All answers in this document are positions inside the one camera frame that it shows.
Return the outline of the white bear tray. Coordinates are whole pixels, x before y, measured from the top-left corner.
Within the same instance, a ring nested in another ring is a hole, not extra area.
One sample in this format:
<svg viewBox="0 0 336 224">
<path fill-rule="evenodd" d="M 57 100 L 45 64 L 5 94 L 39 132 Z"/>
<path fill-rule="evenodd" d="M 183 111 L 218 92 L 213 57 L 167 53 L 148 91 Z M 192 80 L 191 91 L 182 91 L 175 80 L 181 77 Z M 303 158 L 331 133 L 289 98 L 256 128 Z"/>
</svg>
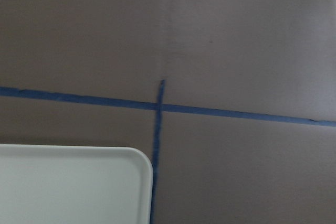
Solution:
<svg viewBox="0 0 336 224">
<path fill-rule="evenodd" d="M 1 145 L 1 223 L 149 223 L 153 169 L 130 147 Z"/>
</svg>

